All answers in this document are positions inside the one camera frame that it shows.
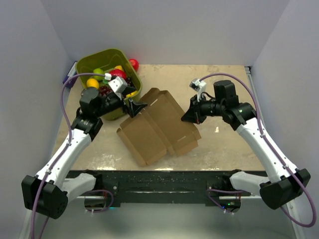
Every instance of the red ball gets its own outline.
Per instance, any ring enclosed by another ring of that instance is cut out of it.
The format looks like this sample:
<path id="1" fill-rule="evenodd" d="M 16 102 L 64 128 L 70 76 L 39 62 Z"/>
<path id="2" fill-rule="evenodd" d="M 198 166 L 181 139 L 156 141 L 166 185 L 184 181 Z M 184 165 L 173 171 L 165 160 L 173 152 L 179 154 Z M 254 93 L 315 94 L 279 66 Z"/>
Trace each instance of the red ball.
<path id="1" fill-rule="evenodd" d="M 136 59 L 130 59 L 130 63 L 133 66 L 134 70 L 138 71 L 140 66 L 139 62 Z"/>
<path id="2" fill-rule="evenodd" d="M 120 69 L 114 69 L 109 72 L 112 76 L 119 76 L 122 77 L 124 80 L 126 80 L 127 76 L 124 71 L 121 71 Z"/>

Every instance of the white wall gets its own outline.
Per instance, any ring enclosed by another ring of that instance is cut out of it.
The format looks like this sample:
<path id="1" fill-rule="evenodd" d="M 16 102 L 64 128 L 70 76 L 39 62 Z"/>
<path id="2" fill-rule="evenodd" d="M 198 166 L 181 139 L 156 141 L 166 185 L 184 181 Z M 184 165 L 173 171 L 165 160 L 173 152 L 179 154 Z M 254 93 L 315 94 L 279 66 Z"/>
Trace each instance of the white wall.
<path id="1" fill-rule="evenodd" d="M 21 181 L 50 156 L 72 63 L 39 0 L 1 1 L 0 22 L 0 238 L 13 239 L 26 212 Z"/>
<path id="2" fill-rule="evenodd" d="M 308 189 L 319 211 L 319 1 L 291 0 L 253 65 L 267 130 L 283 152 L 311 173 Z M 310 222 L 307 200 L 297 200 Z M 318 238 L 319 223 L 305 230 Z"/>
<path id="3" fill-rule="evenodd" d="M 72 59 L 120 48 L 146 64 L 251 65 L 289 0 L 41 0 Z"/>

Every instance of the cardboard box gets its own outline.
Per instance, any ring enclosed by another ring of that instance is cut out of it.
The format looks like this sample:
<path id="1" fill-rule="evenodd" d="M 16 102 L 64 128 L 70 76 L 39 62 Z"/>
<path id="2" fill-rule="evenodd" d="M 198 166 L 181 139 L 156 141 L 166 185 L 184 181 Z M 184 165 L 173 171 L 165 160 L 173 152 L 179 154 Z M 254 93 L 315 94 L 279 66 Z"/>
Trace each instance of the cardboard box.
<path id="1" fill-rule="evenodd" d="M 140 166 L 156 162 L 167 151 L 180 156 L 198 146 L 198 129 L 180 120 L 184 111 L 168 91 L 151 88 L 140 101 L 148 106 L 121 123 L 117 130 Z"/>

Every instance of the beige table surface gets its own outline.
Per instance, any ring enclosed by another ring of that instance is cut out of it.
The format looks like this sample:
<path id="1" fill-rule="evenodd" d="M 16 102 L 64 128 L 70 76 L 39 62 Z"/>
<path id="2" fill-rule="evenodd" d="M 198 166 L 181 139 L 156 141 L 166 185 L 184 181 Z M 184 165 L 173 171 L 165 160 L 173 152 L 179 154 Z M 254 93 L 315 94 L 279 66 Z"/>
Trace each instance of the beige table surface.
<path id="1" fill-rule="evenodd" d="M 141 65 L 139 76 L 143 82 L 142 95 L 150 88 L 169 90 L 179 105 L 186 111 L 189 99 L 195 91 L 189 87 L 194 78 L 203 77 L 209 73 L 233 74 L 249 84 L 243 66 L 224 65 Z M 217 76 L 206 79 L 207 92 L 214 95 L 213 83 L 227 77 Z M 246 90 L 237 82 L 236 92 L 241 102 L 252 100 Z M 79 107 L 82 85 L 77 81 L 72 88 L 66 112 L 71 121 L 75 118 Z M 103 121 L 103 126 L 94 141 L 81 153 L 72 169 L 74 170 L 263 170 L 261 163 L 248 144 L 224 123 L 221 118 L 208 117 L 203 124 L 197 125 L 202 136 L 198 147 L 186 155 L 174 157 L 166 155 L 158 162 L 139 167 L 116 134 L 119 124 L 128 116 L 115 121 Z M 67 135 L 65 119 L 62 119 L 55 150 L 61 145 Z"/>

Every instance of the green apple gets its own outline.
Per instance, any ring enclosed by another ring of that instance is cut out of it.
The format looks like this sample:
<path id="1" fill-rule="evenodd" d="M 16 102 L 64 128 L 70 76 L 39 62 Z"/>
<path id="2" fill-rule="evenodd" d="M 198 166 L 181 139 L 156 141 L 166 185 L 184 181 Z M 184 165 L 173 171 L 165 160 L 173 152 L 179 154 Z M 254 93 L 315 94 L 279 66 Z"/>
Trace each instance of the green apple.
<path id="1" fill-rule="evenodd" d="M 104 75 L 104 71 L 101 68 L 96 68 L 93 70 L 93 73 L 95 74 L 102 74 Z M 103 81 L 104 77 L 103 76 L 93 76 L 93 78 L 97 81 Z"/>

